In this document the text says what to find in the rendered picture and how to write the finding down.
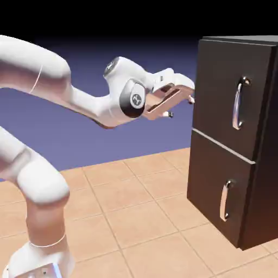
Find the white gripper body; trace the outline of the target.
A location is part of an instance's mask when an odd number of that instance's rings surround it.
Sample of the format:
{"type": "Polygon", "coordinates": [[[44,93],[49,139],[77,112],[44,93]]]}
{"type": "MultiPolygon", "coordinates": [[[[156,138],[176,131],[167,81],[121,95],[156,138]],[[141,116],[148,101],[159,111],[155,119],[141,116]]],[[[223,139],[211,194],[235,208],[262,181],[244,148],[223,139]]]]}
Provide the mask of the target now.
{"type": "Polygon", "coordinates": [[[160,118],[183,100],[188,101],[195,90],[194,82],[180,73],[159,73],[156,77],[153,90],[146,95],[142,114],[148,120],[160,118]]]}

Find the dark wooden cabinet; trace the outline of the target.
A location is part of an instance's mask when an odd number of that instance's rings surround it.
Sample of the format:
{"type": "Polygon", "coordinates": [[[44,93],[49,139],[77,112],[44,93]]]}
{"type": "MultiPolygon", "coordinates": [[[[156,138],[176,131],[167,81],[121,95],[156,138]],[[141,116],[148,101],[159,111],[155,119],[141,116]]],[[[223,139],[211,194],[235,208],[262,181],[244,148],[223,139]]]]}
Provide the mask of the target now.
{"type": "Polygon", "coordinates": [[[237,248],[278,238],[278,35],[198,44],[188,200],[237,248]]]}

